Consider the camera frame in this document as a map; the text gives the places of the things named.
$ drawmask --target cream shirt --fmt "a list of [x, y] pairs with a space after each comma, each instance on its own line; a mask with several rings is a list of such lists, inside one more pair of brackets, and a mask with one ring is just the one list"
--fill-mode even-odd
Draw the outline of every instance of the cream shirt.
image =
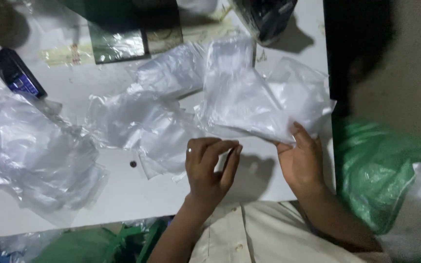
[[288, 202], [218, 207], [204, 224], [191, 263], [391, 262], [383, 253], [352, 254], [313, 235]]

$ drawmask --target floor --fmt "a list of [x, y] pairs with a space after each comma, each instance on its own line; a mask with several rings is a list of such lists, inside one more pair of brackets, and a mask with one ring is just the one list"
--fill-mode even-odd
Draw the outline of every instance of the floor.
[[421, 1], [326, 0], [325, 12], [338, 114], [421, 136]]

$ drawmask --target table surface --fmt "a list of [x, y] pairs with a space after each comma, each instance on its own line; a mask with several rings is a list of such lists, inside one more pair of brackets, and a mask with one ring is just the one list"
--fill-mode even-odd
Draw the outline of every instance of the table surface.
[[[231, 11], [232, 22], [244, 28]], [[61, 29], [44, 32], [27, 16], [30, 32], [16, 51], [48, 93], [48, 99], [63, 104], [65, 116], [83, 123], [90, 94], [108, 94], [125, 89], [132, 79], [126, 71], [131, 62], [105, 65], [58, 66], [49, 68], [37, 52], [41, 49], [72, 44]], [[299, 1], [288, 29], [272, 48], [258, 46], [255, 68], [262, 71], [283, 57], [293, 57], [327, 73], [323, 0]], [[202, 100], [197, 93], [180, 101], [182, 108], [192, 110]], [[331, 121], [320, 134], [324, 146], [325, 179], [335, 188], [334, 153]], [[238, 173], [225, 203], [254, 200], [295, 200], [284, 181], [274, 146], [257, 137], [241, 138], [244, 146]], [[98, 163], [109, 171], [108, 183], [92, 206], [72, 214], [71, 225], [53, 225], [29, 209], [20, 208], [9, 194], [0, 191], [0, 236], [38, 232], [56, 228], [97, 225], [175, 214], [189, 192], [187, 178], [175, 183], [167, 176], [147, 180], [140, 162], [134, 169], [129, 163], [138, 160], [135, 152], [100, 150]]]

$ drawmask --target person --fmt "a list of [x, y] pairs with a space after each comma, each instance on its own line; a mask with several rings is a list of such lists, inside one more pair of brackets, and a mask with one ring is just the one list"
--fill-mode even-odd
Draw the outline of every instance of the person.
[[[190, 193], [148, 262], [390, 262], [371, 230], [324, 183], [319, 138], [312, 139], [298, 123], [290, 132], [296, 147], [275, 145], [299, 210], [289, 202], [218, 207], [233, 183], [243, 146], [192, 139], [185, 163]], [[219, 155], [229, 150], [223, 171], [214, 172]]]

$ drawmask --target hand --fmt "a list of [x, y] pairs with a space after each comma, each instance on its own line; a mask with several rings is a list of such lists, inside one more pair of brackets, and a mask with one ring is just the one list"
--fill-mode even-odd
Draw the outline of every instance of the hand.
[[[199, 138], [191, 139], [188, 149], [185, 166], [191, 191], [185, 203], [210, 216], [233, 184], [243, 146], [238, 141]], [[219, 155], [230, 149], [224, 170], [214, 172]]]
[[295, 148], [279, 142], [274, 143], [285, 181], [298, 198], [301, 195], [313, 194], [313, 191], [324, 190], [326, 185], [322, 170], [321, 141], [319, 138], [313, 140], [297, 122], [290, 128], [290, 132], [297, 142]]

